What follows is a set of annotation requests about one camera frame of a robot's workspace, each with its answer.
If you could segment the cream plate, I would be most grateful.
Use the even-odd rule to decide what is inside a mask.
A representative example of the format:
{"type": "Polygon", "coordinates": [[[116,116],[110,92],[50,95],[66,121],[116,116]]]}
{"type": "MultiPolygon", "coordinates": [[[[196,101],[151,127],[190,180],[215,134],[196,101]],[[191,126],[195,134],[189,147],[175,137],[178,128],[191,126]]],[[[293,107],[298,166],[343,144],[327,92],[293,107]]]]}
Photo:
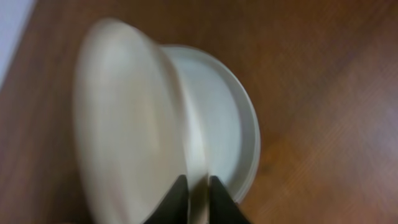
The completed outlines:
{"type": "Polygon", "coordinates": [[[206,169],[192,106],[170,57],[143,32],[102,19],[80,49],[73,120],[96,223],[143,223],[180,175],[188,222],[206,220],[206,169]]]}

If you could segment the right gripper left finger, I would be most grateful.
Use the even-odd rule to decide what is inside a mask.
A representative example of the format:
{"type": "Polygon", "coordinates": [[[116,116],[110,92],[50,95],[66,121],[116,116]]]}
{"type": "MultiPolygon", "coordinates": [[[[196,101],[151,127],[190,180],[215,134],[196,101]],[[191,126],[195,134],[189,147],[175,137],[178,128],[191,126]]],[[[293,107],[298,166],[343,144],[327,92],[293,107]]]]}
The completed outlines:
{"type": "Polygon", "coordinates": [[[144,224],[187,224],[188,182],[180,175],[144,224]]]}

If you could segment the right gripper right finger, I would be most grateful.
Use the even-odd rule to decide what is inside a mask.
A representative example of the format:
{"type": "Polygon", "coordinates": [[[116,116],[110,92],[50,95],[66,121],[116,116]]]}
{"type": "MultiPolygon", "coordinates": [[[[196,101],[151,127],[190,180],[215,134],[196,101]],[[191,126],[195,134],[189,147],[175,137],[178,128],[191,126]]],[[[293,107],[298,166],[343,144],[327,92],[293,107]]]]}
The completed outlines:
{"type": "Polygon", "coordinates": [[[209,224],[250,224],[217,176],[210,177],[209,224]]]}

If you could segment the pale green plate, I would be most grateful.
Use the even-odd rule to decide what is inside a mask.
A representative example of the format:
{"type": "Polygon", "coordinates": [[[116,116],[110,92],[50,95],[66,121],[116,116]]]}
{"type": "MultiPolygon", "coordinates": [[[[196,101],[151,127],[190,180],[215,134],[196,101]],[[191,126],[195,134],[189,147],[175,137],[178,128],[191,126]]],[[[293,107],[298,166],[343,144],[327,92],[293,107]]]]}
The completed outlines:
{"type": "Polygon", "coordinates": [[[250,97],[214,56],[184,45],[161,49],[177,70],[182,88],[189,186],[214,175],[235,202],[242,202],[261,152],[259,122],[250,97]]]}

